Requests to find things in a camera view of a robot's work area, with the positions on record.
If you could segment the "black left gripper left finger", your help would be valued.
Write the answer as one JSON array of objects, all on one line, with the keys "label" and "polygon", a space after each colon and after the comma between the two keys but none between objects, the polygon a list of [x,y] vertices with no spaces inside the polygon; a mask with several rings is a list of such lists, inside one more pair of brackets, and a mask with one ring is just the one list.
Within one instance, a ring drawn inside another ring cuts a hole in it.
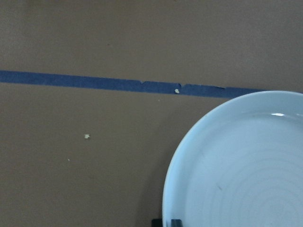
[{"label": "black left gripper left finger", "polygon": [[162,219],[160,218],[152,219],[151,227],[163,227]]}]

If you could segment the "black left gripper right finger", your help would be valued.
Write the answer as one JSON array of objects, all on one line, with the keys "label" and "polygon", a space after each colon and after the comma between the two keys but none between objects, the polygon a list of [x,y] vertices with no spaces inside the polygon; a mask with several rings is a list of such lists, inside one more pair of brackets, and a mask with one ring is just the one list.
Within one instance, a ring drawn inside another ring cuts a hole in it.
[{"label": "black left gripper right finger", "polygon": [[182,227],[182,220],[172,219],[170,224],[171,224],[171,227]]}]

